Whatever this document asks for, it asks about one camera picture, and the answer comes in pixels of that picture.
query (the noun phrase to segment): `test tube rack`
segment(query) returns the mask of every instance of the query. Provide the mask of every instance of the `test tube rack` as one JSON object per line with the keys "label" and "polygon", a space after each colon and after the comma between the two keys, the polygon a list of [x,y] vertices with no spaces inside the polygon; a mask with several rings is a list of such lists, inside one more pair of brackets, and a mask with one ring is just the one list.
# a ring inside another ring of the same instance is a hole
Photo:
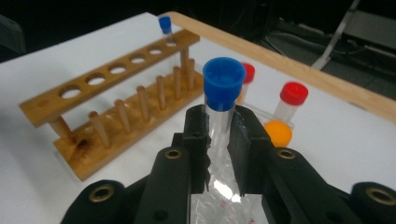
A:
{"label": "test tube rack", "polygon": [[[48,123],[60,136],[53,144],[81,181],[202,94],[203,76],[194,70],[194,59],[189,58],[189,46],[200,37],[182,30],[174,39],[173,46],[158,40],[20,105],[34,126]],[[135,95],[116,100],[114,107],[102,114],[92,111],[90,121],[70,130],[62,117],[64,112],[177,52],[180,67],[174,67],[173,74],[158,76],[148,87],[137,87]]]}

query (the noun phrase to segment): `small blue cap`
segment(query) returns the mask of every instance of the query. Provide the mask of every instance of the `small blue cap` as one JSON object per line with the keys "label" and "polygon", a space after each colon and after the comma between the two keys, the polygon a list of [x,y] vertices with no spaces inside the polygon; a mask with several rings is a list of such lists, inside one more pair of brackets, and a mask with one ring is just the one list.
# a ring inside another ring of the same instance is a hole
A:
{"label": "small blue cap", "polygon": [[169,34],[172,32],[172,22],[171,22],[171,18],[168,16],[163,16],[160,17],[158,19],[158,21],[160,22],[160,27],[163,30],[163,33],[165,35]]}
{"label": "small blue cap", "polygon": [[232,58],[215,58],[204,66],[204,92],[207,105],[216,111],[227,111],[239,96],[246,70]]}

